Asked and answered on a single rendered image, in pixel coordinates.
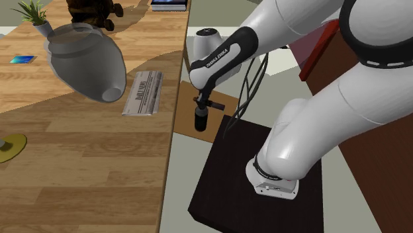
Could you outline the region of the small blue card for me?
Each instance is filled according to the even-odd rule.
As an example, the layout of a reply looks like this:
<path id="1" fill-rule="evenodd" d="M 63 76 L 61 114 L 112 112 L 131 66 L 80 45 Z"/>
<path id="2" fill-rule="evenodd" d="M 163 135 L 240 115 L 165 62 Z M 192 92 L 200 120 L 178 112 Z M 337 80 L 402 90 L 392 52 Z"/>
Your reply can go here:
<path id="1" fill-rule="evenodd" d="M 30 64 L 36 59 L 36 56 L 15 56 L 10 64 Z"/>

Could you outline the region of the reddish brown cabinet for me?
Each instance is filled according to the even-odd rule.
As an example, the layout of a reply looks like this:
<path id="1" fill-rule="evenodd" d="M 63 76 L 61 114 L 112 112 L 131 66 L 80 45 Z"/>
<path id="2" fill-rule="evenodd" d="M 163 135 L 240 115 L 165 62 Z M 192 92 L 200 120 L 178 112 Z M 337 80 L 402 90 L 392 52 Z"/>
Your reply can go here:
<path id="1" fill-rule="evenodd" d="M 309 45 L 299 77 L 312 94 L 356 63 L 338 22 L 332 21 L 292 44 Z M 382 233 L 413 233 L 413 113 L 339 145 Z"/>

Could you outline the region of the dark robot stand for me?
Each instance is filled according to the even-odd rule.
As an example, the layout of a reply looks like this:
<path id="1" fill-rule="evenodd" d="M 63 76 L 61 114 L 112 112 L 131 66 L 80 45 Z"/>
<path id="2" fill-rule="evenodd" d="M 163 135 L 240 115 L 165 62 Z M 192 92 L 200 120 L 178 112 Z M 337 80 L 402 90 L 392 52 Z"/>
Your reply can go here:
<path id="1" fill-rule="evenodd" d="M 246 177 L 247 162 L 270 128 L 239 120 L 225 132 L 224 116 L 188 211 L 222 233 L 324 233 L 322 164 L 301 179 L 293 200 L 259 195 Z"/>

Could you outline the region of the wooden table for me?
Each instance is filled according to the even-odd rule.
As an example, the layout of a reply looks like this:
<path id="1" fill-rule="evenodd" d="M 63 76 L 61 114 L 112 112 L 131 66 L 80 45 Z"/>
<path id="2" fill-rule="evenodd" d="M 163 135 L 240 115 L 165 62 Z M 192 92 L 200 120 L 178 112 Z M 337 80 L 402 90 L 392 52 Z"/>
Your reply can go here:
<path id="1" fill-rule="evenodd" d="M 44 37 L 28 22 L 0 39 L 0 137 L 25 149 L 0 164 L 0 233 L 158 233 L 188 12 L 154 12 L 151 0 L 119 0 L 110 37 L 132 84 L 164 79 L 152 116 L 122 116 L 125 101 L 98 103 L 55 77 Z M 10 64 L 15 56 L 36 56 Z"/>

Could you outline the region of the green plant in grey pot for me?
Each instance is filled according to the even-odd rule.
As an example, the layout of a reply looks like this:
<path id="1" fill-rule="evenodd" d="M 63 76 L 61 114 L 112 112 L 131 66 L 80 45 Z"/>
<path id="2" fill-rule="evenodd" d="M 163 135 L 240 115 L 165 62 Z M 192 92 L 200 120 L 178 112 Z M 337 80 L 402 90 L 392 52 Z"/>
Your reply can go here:
<path id="1" fill-rule="evenodd" d="M 18 2 L 20 9 L 13 9 L 21 14 L 22 21 L 30 22 L 32 26 L 45 38 L 51 36 L 54 30 L 46 18 L 46 9 L 43 9 L 43 4 L 38 0 L 34 2 L 30 0 L 28 3 L 21 0 Z"/>

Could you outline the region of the tan flat board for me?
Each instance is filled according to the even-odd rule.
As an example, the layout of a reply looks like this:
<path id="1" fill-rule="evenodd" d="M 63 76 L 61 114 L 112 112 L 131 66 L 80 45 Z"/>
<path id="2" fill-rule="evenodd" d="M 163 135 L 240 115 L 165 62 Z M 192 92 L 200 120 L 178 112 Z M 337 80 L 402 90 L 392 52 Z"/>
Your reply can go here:
<path id="1" fill-rule="evenodd" d="M 189 82 L 182 81 L 180 83 L 173 131 L 213 143 L 223 116 L 234 114 L 238 104 L 238 98 L 213 91 L 210 100 L 223 104 L 225 109 L 221 111 L 209 108 L 206 130 L 198 132 L 195 130 L 195 108 L 197 104 L 193 100 L 197 95 L 198 91 Z"/>

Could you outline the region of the folded grey newspaper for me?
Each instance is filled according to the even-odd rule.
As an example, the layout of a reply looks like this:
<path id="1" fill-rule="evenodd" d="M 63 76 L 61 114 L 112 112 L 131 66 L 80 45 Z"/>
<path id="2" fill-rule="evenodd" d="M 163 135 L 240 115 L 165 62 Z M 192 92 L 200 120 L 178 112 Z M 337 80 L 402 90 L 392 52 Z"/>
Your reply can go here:
<path id="1" fill-rule="evenodd" d="M 122 116 L 149 116 L 159 111 L 163 73 L 136 73 Z"/>

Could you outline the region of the grey glass vase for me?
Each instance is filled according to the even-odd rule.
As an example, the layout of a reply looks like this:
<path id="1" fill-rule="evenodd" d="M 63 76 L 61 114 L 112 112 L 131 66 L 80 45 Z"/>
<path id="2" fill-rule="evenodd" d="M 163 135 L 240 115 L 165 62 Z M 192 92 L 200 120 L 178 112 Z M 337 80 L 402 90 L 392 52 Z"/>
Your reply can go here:
<path id="1" fill-rule="evenodd" d="M 100 28 L 71 23 L 55 28 L 45 42 L 54 75 L 93 101 L 113 103 L 126 89 L 126 66 L 120 48 Z"/>

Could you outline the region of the dark brown teddy bear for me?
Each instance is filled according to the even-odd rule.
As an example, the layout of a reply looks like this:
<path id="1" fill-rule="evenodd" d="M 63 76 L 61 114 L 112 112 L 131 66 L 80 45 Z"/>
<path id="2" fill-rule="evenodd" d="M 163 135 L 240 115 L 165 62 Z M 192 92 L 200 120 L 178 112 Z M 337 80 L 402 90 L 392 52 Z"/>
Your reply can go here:
<path id="1" fill-rule="evenodd" d="M 122 5 L 113 3 L 113 0 L 66 0 L 66 3 L 72 23 L 87 23 L 107 31 L 115 29 L 112 20 L 108 19 L 110 14 L 124 16 Z"/>

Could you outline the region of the yellow plate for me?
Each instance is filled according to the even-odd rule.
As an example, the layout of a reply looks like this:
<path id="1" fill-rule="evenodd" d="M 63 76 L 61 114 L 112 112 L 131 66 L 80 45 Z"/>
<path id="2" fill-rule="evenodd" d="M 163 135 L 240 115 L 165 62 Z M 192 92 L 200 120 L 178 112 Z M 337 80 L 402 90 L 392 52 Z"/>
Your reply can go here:
<path id="1" fill-rule="evenodd" d="M 24 134 L 10 134 L 0 138 L 0 163 L 5 163 L 19 155 L 27 144 Z"/>

